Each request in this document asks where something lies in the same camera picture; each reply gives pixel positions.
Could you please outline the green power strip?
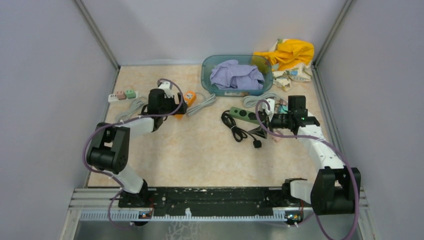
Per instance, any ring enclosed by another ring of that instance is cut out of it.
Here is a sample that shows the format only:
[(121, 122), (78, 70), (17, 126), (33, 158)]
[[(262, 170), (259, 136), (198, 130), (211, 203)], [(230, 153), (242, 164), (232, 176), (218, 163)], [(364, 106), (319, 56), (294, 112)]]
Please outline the green power strip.
[(259, 121), (256, 118), (256, 113), (249, 110), (245, 110), (245, 109), (233, 106), (229, 110), (229, 115), (236, 120), (241, 120), (244, 122), (257, 124), (257, 125), (259, 124)]

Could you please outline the teal usb charger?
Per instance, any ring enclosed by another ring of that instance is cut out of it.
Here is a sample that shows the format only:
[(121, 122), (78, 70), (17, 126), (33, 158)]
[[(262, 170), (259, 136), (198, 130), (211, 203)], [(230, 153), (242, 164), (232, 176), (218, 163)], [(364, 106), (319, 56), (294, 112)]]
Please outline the teal usb charger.
[(288, 108), (287, 108), (287, 106), (286, 106), (286, 105), (281, 105), (281, 106), (280, 106), (280, 111), (281, 111), (282, 113), (287, 113), (287, 112), (288, 112)]

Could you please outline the orange power strip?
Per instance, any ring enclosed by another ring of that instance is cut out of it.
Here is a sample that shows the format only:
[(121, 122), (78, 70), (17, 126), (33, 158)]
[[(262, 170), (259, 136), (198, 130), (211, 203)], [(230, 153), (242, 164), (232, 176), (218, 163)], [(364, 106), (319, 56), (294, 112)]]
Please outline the orange power strip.
[(183, 99), (187, 103), (187, 107), (190, 108), (193, 105), (193, 103), (196, 101), (197, 95), (193, 91), (187, 91), (184, 94)]

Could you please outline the small white power strip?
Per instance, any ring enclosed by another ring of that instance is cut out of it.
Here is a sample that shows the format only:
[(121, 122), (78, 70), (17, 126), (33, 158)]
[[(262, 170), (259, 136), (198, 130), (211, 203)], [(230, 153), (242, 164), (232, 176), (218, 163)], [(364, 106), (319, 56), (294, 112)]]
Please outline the small white power strip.
[(128, 98), (126, 98), (126, 99), (124, 99), (124, 100), (118, 100), (118, 99), (116, 98), (116, 96), (115, 96), (115, 93), (110, 94), (110, 95), (108, 96), (108, 102), (109, 102), (110, 104), (116, 104), (116, 103), (126, 103), (126, 102), (134, 101), (135, 99), (139, 98), (139, 92), (138, 92), (138, 91), (135, 91), (135, 92), (136, 92), (136, 98), (132, 98), (132, 99), (128, 99)]

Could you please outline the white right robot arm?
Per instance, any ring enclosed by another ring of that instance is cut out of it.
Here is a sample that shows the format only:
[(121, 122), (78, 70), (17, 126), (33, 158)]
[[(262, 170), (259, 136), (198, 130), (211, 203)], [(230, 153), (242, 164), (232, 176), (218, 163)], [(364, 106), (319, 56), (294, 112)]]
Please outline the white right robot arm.
[(254, 112), (260, 127), (274, 137), (297, 139), (316, 170), (314, 182), (287, 179), (282, 185), (283, 203), (295, 206), (302, 200), (318, 216), (355, 213), (359, 209), (361, 173), (350, 167), (341, 152), (326, 140), (320, 122), (306, 108), (306, 97), (290, 95), (287, 111), (274, 110), (272, 98), (256, 102)]

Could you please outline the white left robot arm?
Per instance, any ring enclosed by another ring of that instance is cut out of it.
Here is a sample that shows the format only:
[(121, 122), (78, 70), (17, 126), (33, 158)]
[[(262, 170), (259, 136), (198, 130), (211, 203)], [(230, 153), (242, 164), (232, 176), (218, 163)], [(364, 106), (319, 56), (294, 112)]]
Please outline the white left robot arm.
[(83, 161), (89, 170), (113, 178), (138, 207), (149, 203), (150, 193), (146, 181), (128, 163), (130, 140), (157, 131), (168, 116), (185, 114), (188, 107), (183, 93), (177, 97), (164, 89), (152, 89), (144, 112), (123, 122), (99, 123), (85, 145)]

